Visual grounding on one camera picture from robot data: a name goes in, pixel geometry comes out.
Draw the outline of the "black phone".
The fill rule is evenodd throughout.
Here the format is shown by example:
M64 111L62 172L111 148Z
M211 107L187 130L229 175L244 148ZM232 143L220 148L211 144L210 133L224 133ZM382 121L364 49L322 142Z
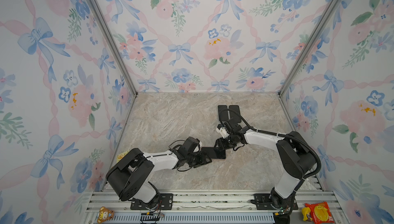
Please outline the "black phone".
M229 112L226 105L218 105L218 118L219 121L225 122L229 120Z
M229 107L229 116L231 119L235 120L236 122L240 123L242 121L240 115L240 107L238 105L230 105Z
M205 152L207 156L212 160L225 160L226 159L226 151L219 150L214 147L202 147L201 151Z

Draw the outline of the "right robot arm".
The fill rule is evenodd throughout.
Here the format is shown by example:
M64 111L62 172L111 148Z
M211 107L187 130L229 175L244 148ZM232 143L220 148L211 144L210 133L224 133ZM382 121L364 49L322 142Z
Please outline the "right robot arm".
M303 183L321 170L321 160L303 137L295 131L288 134L256 129L250 125L241 127L233 119L220 122L216 131L221 138L216 140L220 150L237 151L245 145L262 146L278 152L284 172L273 187L267 203L276 210L290 210L296 192Z

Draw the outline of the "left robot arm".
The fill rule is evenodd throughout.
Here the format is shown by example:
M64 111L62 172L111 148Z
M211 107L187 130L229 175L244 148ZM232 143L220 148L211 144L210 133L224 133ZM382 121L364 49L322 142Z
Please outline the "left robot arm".
M147 179L161 170L188 170L209 164L212 159L202 150L202 143L193 137L173 142L160 153L145 153L138 148L130 150L106 174L106 181L120 201L132 201L131 208L152 210L160 207L163 197Z

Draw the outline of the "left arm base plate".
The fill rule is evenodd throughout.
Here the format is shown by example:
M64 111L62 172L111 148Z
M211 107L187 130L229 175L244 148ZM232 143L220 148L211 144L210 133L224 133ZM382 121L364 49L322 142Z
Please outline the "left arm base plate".
M131 200L130 209L141 210L141 211L158 211L158 210L172 210L172 206L173 206L173 194L159 193L148 203L133 198Z

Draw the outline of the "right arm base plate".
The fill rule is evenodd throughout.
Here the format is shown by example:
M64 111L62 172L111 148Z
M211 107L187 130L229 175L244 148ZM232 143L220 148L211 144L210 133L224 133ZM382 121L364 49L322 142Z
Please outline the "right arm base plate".
M296 200L291 196L283 199L278 194L254 194L253 199L250 200L250 202L256 206L257 210L290 211L299 209Z

